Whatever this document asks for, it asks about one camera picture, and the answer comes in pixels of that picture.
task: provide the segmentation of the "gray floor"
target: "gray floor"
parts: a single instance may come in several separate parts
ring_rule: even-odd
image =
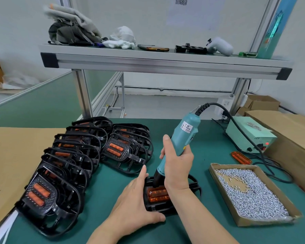
[[[111,104],[113,94],[108,98],[106,104]],[[173,97],[161,95],[125,95],[125,113],[124,118],[150,118],[150,119],[182,119],[188,112],[195,107],[207,102],[216,102],[216,98],[191,98],[191,97]],[[115,107],[122,105],[122,95],[115,104]],[[211,106],[201,114],[202,120],[211,118],[219,119],[214,113],[215,107]],[[119,110],[108,111],[107,118],[120,117]]]

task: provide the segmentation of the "pile of screws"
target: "pile of screws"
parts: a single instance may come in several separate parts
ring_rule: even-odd
[[[241,217],[256,221],[290,221],[292,219],[277,196],[252,170],[231,168],[217,169],[215,172]],[[242,192],[238,187],[229,186],[224,175],[229,176],[231,180],[240,178],[248,186],[248,190]]]

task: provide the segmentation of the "hand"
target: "hand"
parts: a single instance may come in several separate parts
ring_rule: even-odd
[[[129,235],[150,223],[165,221],[165,215],[147,211],[143,203],[143,187],[146,165],[142,166],[138,178],[132,180],[117,199],[110,216],[90,237],[90,243],[117,243],[123,236]]]
[[[163,137],[163,144],[164,148],[159,158],[162,159],[166,155],[165,188],[168,192],[189,188],[188,175],[194,158],[190,146],[187,145],[182,155],[177,156],[172,141],[167,134]]]

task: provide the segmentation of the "person's left hand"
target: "person's left hand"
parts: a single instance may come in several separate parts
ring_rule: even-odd
[[[164,214],[147,211],[143,203],[143,187],[145,178],[148,176],[146,171],[147,168],[144,165],[138,178],[130,181],[125,187],[117,199],[110,216],[96,229],[95,232],[98,233],[95,234],[94,232],[88,243],[95,243],[91,241],[97,239],[98,237],[96,236],[99,233],[104,233],[104,238],[109,236],[114,238],[113,242],[108,243],[116,243],[123,236],[129,235],[145,225],[165,221]]]

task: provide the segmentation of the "qr code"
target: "qr code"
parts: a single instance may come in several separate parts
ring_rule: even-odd
[[[188,3],[188,0],[175,0],[175,4],[186,5],[187,3]]]

